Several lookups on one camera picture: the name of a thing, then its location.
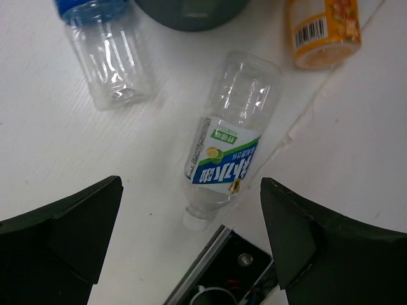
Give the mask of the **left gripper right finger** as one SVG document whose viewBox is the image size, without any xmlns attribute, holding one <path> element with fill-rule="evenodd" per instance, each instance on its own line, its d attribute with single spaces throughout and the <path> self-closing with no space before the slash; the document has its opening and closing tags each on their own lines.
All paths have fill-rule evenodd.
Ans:
<svg viewBox="0 0 407 305">
<path fill-rule="evenodd" d="M 405 304 L 406 234 L 351 219 L 271 178 L 261 207 L 289 304 Z"/>
</svg>

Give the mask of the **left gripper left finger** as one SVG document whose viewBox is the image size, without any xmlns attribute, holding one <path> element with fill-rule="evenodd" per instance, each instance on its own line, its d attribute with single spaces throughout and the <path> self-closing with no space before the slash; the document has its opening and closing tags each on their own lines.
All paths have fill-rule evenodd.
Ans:
<svg viewBox="0 0 407 305">
<path fill-rule="evenodd" d="M 87 304 L 123 194 L 110 176 L 1 221 L 1 304 Z"/>
</svg>

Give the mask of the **clear bottle green blue label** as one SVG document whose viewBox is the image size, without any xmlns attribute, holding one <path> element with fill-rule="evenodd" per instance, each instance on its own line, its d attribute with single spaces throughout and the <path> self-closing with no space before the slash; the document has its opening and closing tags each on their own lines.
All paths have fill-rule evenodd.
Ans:
<svg viewBox="0 0 407 305">
<path fill-rule="evenodd" d="M 229 53 L 214 79 L 184 166 L 183 222 L 204 231 L 237 198 L 280 99 L 282 71 L 250 53 Z"/>
</svg>

